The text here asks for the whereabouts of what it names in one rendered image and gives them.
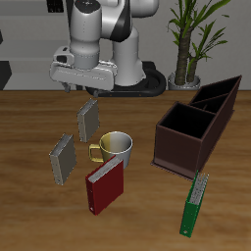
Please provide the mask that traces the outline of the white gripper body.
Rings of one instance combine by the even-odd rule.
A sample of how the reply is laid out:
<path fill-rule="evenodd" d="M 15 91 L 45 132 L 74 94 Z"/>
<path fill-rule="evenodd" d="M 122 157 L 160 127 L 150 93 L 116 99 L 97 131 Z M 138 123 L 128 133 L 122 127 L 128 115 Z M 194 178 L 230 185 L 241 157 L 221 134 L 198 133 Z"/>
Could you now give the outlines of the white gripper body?
<path fill-rule="evenodd" d="M 113 89 L 117 72 L 117 66 L 106 61 L 100 61 L 91 70 L 80 70 L 59 62 L 53 62 L 50 67 L 50 77 L 54 81 L 61 82 L 63 86 L 67 83 L 69 86 L 80 85 L 102 90 Z"/>

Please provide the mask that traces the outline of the olive grey book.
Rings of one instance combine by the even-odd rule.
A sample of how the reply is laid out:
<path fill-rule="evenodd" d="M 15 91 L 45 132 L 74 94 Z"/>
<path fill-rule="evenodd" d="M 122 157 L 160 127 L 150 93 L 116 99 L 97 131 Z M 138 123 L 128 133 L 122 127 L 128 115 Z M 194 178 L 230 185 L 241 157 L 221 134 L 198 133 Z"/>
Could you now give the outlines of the olive grey book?
<path fill-rule="evenodd" d="M 49 157 L 55 183 L 63 185 L 76 165 L 74 136 L 64 133 Z"/>
<path fill-rule="evenodd" d="M 98 101 L 89 99 L 77 112 L 79 140 L 87 142 L 99 127 Z"/>

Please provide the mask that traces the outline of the dark red book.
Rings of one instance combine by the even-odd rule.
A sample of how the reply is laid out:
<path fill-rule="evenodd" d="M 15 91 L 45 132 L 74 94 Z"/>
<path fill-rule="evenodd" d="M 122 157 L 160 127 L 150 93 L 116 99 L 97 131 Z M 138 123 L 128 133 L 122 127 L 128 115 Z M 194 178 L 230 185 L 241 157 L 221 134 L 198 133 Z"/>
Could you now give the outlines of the dark red book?
<path fill-rule="evenodd" d="M 89 210 L 97 216 L 124 192 L 124 161 L 116 156 L 85 177 Z"/>

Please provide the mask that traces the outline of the dark brown desk caddy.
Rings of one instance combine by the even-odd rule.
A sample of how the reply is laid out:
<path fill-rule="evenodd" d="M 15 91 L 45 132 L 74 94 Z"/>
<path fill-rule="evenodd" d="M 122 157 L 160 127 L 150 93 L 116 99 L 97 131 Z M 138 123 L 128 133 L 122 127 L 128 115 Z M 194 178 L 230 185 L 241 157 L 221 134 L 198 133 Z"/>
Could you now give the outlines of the dark brown desk caddy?
<path fill-rule="evenodd" d="M 175 102 L 156 124 L 152 165 L 193 180 L 233 114 L 242 76 L 202 86 L 188 104 Z"/>

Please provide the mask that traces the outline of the green book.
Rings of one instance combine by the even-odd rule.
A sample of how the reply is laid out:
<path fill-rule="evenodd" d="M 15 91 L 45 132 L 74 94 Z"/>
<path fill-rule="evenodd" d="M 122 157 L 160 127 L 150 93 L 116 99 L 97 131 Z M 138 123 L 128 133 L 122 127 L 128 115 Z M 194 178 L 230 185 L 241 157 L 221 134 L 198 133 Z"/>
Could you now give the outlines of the green book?
<path fill-rule="evenodd" d="M 196 172 L 185 200 L 179 233 L 190 237 L 194 229 L 209 176 Z"/>

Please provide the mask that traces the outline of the white and yellow mug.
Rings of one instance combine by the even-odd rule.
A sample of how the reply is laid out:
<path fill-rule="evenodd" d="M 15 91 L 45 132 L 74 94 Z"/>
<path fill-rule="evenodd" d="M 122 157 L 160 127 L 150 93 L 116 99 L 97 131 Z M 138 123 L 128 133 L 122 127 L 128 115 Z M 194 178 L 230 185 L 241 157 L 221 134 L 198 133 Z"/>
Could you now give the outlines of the white and yellow mug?
<path fill-rule="evenodd" d="M 90 144 L 88 147 L 89 160 L 96 163 L 105 163 L 113 156 L 124 161 L 124 168 L 127 167 L 132 149 L 132 138 L 121 131 L 112 131 L 104 134 L 98 144 Z M 101 151 L 101 158 L 92 155 L 93 149 Z"/>

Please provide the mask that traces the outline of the green pot plant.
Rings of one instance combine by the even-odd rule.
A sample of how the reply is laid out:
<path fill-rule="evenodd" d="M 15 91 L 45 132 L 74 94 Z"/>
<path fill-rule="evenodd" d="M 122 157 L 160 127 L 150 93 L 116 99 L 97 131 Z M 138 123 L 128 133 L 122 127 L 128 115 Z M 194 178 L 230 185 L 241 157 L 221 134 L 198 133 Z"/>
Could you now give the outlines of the green pot plant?
<path fill-rule="evenodd" d="M 197 64 L 200 60 L 210 59 L 208 52 L 214 47 L 226 44 L 222 40 L 225 28 L 210 35 L 215 21 L 201 26 L 217 10 L 230 0 L 219 0 L 213 3 L 209 0 L 201 10 L 197 8 L 198 0 L 177 0 L 178 11 L 171 9 L 175 15 L 167 25 L 167 29 L 175 37 L 177 46 L 176 70 L 168 77 L 169 90 L 198 90 L 200 77 L 196 75 Z"/>

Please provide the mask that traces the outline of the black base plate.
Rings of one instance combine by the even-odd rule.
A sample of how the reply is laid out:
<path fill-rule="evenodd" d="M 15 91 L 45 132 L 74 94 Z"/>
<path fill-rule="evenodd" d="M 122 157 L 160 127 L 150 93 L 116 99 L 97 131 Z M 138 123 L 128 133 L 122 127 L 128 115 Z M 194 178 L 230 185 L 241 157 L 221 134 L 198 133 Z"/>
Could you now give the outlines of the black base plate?
<path fill-rule="evenodd" d="M 98 97 L 154 97 L 161 95 L 167 87 L 166 78 L 156 70 L 153 62 L 143 61 L 142 65 L 146 78 L 136 85 L 119 86 L 115 84 L 111 91 L 93 87 L 85 87 L 85 89 L 92 96 L 94 90 L 99 90 Z"/>

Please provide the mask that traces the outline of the black wall socket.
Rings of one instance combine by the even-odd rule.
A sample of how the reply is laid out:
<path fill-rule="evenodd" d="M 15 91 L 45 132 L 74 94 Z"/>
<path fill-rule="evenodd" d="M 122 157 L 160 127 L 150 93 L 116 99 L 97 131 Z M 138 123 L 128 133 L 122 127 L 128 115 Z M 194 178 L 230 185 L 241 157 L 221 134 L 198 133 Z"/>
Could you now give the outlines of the black wall socket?
<path fill-rule="evenodd" d="M 63 0 L 46 0 L 47 10 L 49 13 L 63 13 Z"/>

